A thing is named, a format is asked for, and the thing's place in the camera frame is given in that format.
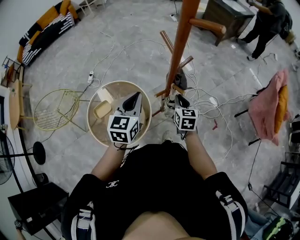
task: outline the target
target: wooden coat rack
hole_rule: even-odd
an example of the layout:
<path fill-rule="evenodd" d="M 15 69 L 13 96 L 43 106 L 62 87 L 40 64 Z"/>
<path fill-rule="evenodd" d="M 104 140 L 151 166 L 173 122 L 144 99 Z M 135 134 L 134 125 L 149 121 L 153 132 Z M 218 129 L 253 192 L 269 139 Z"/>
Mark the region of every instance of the wooden coat rack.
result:
<path fill-rule="evenodd" d="M 196 26 L 202 29 L 207 29 L 215 33 L 222 33 L 222 34 L 226 33 L 226 27 L 221 24 L 195 18 L 199 7 L 199 3 L 200 0 L 183 0 L 174 46 L 170 41 L 166 32 L 165 31 L 160 32 L 160 35 L 162 36 L 163 40 L 165 41 L 165 44 L 167 45 L 168 49 L 172 54 L 172 59 L 171 59 L 169 73 L 167 75 L 166 87 L 163 91 L 155 95 L 155 97 L 159 97 L 159 96 L 162 97 L 161 107 L 158 111 L 153 113 L 152 116 L 155 116 L 160 112 L 164 112 L 165 98 L 170 95 L 171 88 L 177 90 L 181 94 L 184 93 L 184 90 L 180 89 L 173 82 L 178 72 L 178 69 L 183 68 L 191 60 L 193 60 L 193 57 L 189 56 L 184 62 L 180 63 L 180 59 L 183 55 L 183 51 L 187 44 L 188 36 L 191 32 L 192 26 Z"/>

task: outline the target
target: sofa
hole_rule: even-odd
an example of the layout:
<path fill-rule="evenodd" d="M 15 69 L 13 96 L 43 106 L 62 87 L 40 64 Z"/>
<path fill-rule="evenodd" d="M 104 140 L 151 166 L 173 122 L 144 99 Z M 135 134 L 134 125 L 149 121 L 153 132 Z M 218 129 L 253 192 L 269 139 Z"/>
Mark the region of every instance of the sofa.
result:
<path fill-rule="evenodd" d="M 19 41 L 17 60 L 26 66 L 30 65 L 52 42 L 73 27 L 77 19 L 70 0 L 52 6 Z"/>

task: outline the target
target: gray floor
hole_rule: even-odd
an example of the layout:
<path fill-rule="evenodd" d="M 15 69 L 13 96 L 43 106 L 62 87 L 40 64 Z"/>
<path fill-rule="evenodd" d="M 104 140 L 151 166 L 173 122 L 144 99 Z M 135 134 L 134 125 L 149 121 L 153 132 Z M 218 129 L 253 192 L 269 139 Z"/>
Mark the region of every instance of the gray floor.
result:
<path fill-rule="evenodd" d="M 103 36 L 100 31 L 113 36 L 116 47 L 111 56 L 95 69 L 97 78 L 103 74 L 113 58 L 134 41 L 153 39 L 163 42 L 159 32 L 166 30 L 170 39 L 175 38 L 177 23 L 173 22 L 169 14 L 174 13 L 174 3 L 169 0 L 109 0 L 106 9 L 95 9 L 95 16 L 87 16 L 75 27 L 57 39 L 41 56 L 25 71 L 25 82 L 32 83 L 29 90 L 30 103 L 26 103 L 26 112 L 33 112 L 39 100 L 48 92 L 58 88 L 83 90 L 87 86 L 87 77 L 95 63 L 107 55 L 112 45 L 110 38 Z M 246 35 L 253 26 L 247 27 Z M 278 55 L 278 61 L 270 56 L 266 58 L 267 65 L 262 58 L 249 62 L 246 56 L 253 51 L 256 42 L 246 48 L 239 47 L 235 42 L 227 40 L 218 47 L 214 46 L 216 38 L 208 31 L 193 28 L 189 37 L 191 55 L 194 57 L 198 87 L 216 96 L 223 103 L 238 95 L 254 93 L 261 86 L 267 86 L 276 71 L 287 67 L 290 71 L 289 79 L 289 110 L 294 116 L 299 112 L 299 73 L 291 70 L 291 63 L 295 61 L 292 51 L 277 37 L 266 48 L 262 57 L 270 53 Z M 161 55 L 159 44 L 142 42 L 124 51 L 112 64 L 104 82 L 126 80 L 138 84 L 151 98 L 152 109 L 156 111 L 159 102 L 153 97 L 154 93 L 163 89 L 165 75 L 169 69 L 170 53 Z M 253 74 L 258 74 L 258 81 Z M 85 99 L 90 99 L 96 90 L 88 89 Z M 210 96 L 200 91 L 201 100 Z M 248 177 L 253 158 L 257 151 L 258 142 L 248 147 L 248 142 L 256 138 L 254 128 L 248 114 L 235 119 L 234 114 L 247 108 L 248 98 L 242 102 L 224 105 L 221 111 L 232 131 L 233 143 L 228 156 L 224 158 L 231 146 L 231 134 L 226 129 L 226 123 L 221 116 L 216 118 L 218 127 L 215 130 L 214 120 L 200 117 L 198 121 L 199 136 L 215 161 L 219 171 L 228 174 L 232 182 L 243 194 L 250 206 L 259 199 L 248 191 Z M 82 103 L 74 121 L 81 126 L 86 124 L 88 104 Z M 207 106 L 199 107 L 201 112 Z M 30 148 L 35 141 L 42 141 L 51 132 L 39 130 L 33 122 L 26 120 L 23 124 L 29 130 L 24 132 L 26 147 Z M 150 130 L 143 139 L 143 144 L 160 143 L 162 132 L 170 129 L 175 132 L 172 121 L 164 114 L 153 118 Z M 279 133 L 279 146 L 269 141 L 263 141 L 259 148 L 252 173 L 252 186 L 257 194 L 263 193 L 263 185 L 270 183 L 279 171 L 280 161 L 284 159 L 284 152 L 288 150 L 288 125 L 284 123 Z M 105 151 L 90 132 L 84 133 L 72 124 L 54 132 L 45 141 L 47 160 L 42 166 L 33 160 L 36 173 L 45 172 L 50 181 L 71 192 L 79 179 L 89 173 Z"/>

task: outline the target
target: pink towel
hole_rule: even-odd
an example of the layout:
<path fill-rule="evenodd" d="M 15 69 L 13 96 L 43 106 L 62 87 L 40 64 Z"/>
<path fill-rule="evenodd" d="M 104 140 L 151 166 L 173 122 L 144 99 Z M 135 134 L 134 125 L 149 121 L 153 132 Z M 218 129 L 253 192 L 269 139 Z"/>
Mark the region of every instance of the pink towel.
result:
<path fill-rule="evenodd" d="M 278 104 L 278 92 L 287 85 L 289 73 L 287 69 L 278 71 L 265 90 L 250 101 L 249 115 L 260 139 L 269 139 L 278 146 L 278 135 L 275 134 L 275 114 Z M 288 111 L 284 120 L 289 117 Z"/>

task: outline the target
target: yellow wire chair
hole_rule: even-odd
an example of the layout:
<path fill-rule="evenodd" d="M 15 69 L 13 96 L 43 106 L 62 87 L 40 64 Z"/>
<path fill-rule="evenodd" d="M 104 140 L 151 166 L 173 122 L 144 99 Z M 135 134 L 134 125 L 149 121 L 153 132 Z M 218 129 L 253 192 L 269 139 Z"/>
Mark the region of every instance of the yellow wire chair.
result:
<path fill-rule="evenodd" d="M 72 122 L 82 131 L 87 132 L 72 121 L 79 108 L 79 102 L 89 102 L 89 100 L 80 100 L 81 95 L 78 96 L 78 92 L 70 89 L 57 89 L 45 95 L 33 113 L 36 126 L 44 131 L 54 131 Z"/>

